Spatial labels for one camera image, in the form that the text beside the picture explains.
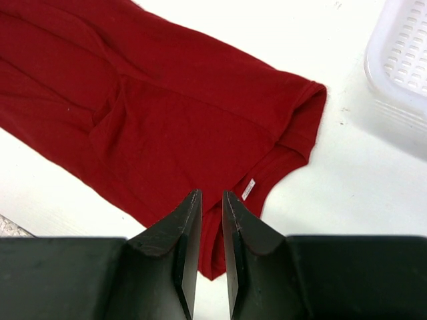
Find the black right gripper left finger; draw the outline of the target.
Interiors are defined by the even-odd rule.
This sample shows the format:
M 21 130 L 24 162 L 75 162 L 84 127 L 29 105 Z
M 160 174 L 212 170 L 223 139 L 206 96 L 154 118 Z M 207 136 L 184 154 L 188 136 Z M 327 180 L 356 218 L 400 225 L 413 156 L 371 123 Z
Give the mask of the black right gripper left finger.
M 2 319 L 191 319 L 201 191 L 131 239 L 4 237 Z

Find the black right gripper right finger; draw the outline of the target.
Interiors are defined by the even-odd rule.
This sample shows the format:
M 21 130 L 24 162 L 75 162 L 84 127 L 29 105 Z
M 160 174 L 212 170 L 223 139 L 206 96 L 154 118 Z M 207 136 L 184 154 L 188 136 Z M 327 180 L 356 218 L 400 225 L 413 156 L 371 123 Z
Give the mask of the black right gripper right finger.
M 426 318 L 424 237 L 286 237 L 230 191 L 222 213 L 232 319 Z

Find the red t-shirt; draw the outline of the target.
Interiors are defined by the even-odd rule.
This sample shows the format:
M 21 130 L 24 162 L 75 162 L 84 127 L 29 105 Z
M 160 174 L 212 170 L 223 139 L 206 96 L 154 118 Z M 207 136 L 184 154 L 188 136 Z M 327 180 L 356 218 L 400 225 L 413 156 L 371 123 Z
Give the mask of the red t-shirt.
M 260 215 L 307 165 L 326 97 L 132 1 L 1 2 L 1 127 L 146 227 L 200 189 L 208 279 L 226 270 L 222 193 Z

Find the white plastic laundry basket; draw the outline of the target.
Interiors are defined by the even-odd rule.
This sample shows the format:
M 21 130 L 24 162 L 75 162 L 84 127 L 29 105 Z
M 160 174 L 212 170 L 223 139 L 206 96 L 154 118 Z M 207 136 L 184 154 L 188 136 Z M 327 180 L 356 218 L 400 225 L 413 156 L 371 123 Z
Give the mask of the white plastic laundry basket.
M 369 130 L 426 158 L 426 2 L 386 1 L 364 55 Z

